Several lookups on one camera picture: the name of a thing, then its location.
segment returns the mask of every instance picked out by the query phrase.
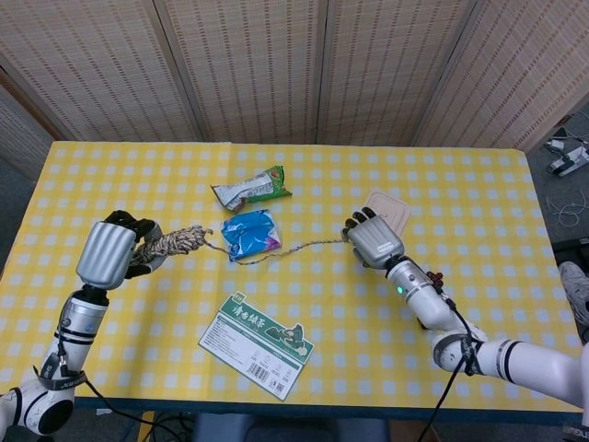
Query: blue snack bag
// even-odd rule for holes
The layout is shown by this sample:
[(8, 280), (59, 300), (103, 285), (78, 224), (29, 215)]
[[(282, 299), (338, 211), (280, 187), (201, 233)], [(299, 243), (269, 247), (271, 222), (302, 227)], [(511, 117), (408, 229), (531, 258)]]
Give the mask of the blue snack bag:
[(269, 210), (248, 212), (227, 219), (221, 225), (221, 233), (229, 244), (231, 261), (278, 249), (281, 246), (276, 225)]

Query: shoe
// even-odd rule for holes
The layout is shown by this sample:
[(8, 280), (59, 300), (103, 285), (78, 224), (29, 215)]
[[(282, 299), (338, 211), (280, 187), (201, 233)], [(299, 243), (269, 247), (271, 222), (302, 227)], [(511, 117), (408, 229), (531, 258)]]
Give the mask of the shoe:
[(559, 271), (577, 332), (585, 345), (589, 341), (589, 278), (574, 262), (563, 262), (559, 265)]

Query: white robotic arm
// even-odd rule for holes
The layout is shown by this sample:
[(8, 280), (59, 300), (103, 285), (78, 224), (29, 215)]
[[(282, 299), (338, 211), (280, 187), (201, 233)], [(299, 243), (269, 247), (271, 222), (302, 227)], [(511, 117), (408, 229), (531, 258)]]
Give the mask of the white robotic arm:
[(0, 398), (0, 440), (10, 425), (48, 435), (69, 419), (75, 387), (87, 380), (82, 367), (109, 305), (107, 290), (117, 288), (124, 278), (159, 267), (165, 257), (148, 264), (130, 263), (140, 238), (149, 241), (161, 236), (156, 222), (137, 221), (123, 211), (94, 225), (76, 269), (84, 285), (65, 302), (40, 370), (35, 368), (36, 378)]
[(544, 393), (585, 410), (589, 426), (589, 349), (580, 359), (552, 349), (512, 340), (488, 342), (478, 327), (464, 320), (454, 302), (414, 261), (404, 256), (398, 236), (370, 208), (355, 212), (341, 234), (354, 246), (365, 267), (385, 270), (424, 327), (445, 332), (433, 341), (433, 360), (444, 370), (493, 376)]

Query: yellow checkered tablecloth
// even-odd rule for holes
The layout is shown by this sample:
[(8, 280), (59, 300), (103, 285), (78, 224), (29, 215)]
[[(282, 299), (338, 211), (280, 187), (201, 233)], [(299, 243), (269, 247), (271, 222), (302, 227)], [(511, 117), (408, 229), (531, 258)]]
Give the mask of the yellow checkered tablecloth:
[[(0, 390), (31, 374), (60, 308), (81, 283), (75, 266), (94, 222), (114, 209), (164, 231), (217, 229), (231, 216), (212, 184), (283, 164), (292, 198), (269, 208), (283, 248), (336, 238), (372, 191), (412, 207), (402, 238), (491, 339), (577, 355), (576, 336), (524, 154), (513, 150), (316, 145), (54, 143), (0, 285)], [(315, 345), (285, 403), (433, 407), (448, 380), (422, 331), (384, 279), (350, 246), (313, 246), (257, 266), (201, 249), (110, 292), (85, 366), (119, 398), (279, 403), (197, 342), (234, 290)], [(78, 394), (91, 396), (85, 386)], [(493, 378), (460, 376), (445, 407), (572, 411)]]

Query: barcode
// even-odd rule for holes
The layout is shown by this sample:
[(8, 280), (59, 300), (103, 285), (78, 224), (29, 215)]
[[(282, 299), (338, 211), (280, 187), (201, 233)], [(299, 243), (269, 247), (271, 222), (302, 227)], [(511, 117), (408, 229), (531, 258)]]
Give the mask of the barcode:
[(257, 378), (261, 382), (265, 382), (270, 372), (264, 369), (263, 366), (259, 366), (255, 362), (251, 364), (248, 368), (248, 373), (250, 373), (254, 378)]

